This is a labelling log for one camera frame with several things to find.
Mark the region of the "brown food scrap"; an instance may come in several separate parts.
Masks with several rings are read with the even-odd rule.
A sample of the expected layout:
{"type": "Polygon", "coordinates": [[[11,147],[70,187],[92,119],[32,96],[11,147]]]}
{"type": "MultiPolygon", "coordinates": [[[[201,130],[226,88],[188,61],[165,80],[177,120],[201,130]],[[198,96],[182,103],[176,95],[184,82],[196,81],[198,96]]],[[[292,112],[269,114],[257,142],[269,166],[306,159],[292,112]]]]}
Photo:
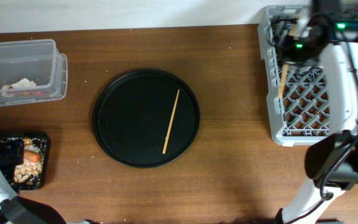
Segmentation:
{"type": "Polygon", "coordinates": [[[31,138],[23,138],[24,146],[31,146],[33,145],[33,140],[31,138]]]}

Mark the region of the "white tissue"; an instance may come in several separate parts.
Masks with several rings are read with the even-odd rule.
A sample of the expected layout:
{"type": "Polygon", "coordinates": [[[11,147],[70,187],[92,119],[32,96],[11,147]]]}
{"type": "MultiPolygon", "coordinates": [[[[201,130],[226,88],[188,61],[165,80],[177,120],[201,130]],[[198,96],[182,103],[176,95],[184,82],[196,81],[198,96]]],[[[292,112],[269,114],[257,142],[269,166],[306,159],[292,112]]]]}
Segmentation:
{"type": "Polygon", "coordinates": [[[21,79],[20,81],[13,83],[11,85],[4,85],[1,90],[9,90],[15,88],[30,88],[35,87],[37,84],[34,81],[30,81],[26,78],[21,79]]]}

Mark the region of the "wooden chopstick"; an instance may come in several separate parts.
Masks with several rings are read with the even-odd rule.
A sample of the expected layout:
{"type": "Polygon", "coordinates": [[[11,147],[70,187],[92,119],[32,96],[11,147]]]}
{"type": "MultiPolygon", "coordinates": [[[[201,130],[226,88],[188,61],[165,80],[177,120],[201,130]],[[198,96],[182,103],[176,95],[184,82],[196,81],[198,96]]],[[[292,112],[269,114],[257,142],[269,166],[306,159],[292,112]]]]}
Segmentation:
{"type": "Polygon", "coordinates": [[[164,142],[164,145],[163,145],[162,154],[166,154],[166,151],[167,151],[167,146],[168,146],[168,142],[169,142],[169,138],[170,138],[170,133],[171,133],[171,130],[172,130],[172,124],[173,124],[173,120],[174,120],[174,117],[175,117],[175,112],[176,112],[176,109],[177,109],[179,95],[180,95],[180,89],[178,89],[178,91],[177,91],[177,95],[175,97],[175,102],[173,104],[173,109],[172,109],[172,113],[171,113],[171,116],[170,116],[170,121],[169,121],[169,124],[168,124],[167,134],[165,136],[165,142],[164,142]]]}
{"type": "Polygon", "coordinates": [[[285,82],[287,79],[287,74],[288,74],[288,69],[289,69],[289,65],[288,64],[283,64],[282,67],[282,76],[280,78],[280,86],[278,88],[278,98],[282,99],[283,98],[283,93],[285,90],[285,82]]]}

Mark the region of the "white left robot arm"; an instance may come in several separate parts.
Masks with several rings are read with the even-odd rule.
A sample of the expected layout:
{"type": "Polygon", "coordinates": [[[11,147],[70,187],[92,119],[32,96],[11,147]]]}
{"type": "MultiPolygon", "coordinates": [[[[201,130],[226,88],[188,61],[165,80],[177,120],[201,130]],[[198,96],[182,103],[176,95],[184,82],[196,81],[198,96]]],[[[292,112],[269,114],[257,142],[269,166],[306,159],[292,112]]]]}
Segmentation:
{"type": "Polygon", "coordinates": [[[20,186],[36,188],[44,164],[37,151],[28,151],[33,140],[0,136],[0,223],[66,223],[51,206],[19,195],[20,186]]]}

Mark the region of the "red snack wrapper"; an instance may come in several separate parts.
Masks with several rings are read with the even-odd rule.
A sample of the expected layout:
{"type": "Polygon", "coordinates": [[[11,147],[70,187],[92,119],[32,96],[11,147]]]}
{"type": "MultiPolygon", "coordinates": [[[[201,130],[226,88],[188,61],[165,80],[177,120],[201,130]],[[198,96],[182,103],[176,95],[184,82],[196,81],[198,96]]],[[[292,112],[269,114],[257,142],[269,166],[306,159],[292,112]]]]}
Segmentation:
{"type": "Polygon", "coordinates": [[[35,95],[35,96],[42,96],[45,93],[39,90],[26,90],[26,91],[13,91],[12,89],[8,89],[8,91],[6,92],[7,95],[22,95],[22,96],[30,96],[30,95],[35,95]]]}

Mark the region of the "orange carrot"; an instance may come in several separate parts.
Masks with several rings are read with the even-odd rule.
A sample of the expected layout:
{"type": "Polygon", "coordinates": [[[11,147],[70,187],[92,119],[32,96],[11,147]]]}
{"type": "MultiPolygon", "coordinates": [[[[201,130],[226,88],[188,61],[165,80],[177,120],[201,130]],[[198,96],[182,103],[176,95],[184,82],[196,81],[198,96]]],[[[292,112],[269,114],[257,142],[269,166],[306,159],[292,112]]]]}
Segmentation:
{"type": "Polygon", "coordinates": [[[24,159],[33,163],[39,163],[42,161],[42,156],[36,152],[24,151],[24,159]]]}

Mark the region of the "rice and nutshell scraps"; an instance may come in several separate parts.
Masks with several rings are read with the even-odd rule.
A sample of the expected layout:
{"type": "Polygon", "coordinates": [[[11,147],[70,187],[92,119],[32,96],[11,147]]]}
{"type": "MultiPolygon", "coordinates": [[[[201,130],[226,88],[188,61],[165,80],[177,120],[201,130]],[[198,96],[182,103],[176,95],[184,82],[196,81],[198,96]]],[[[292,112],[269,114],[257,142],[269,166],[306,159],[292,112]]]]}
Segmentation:
{"type": "Polygon", "coordinates": [[[49,139],[48,138],[31,138],[33,145],[24,146],[24,151],[36,152],[42,156],[42,161],[33,163],[23,159],[23,163],[15,167],[14,182],[12,186],[19,190],[40,189],[44,184],[45,170],[47,168],[49,139]]]}

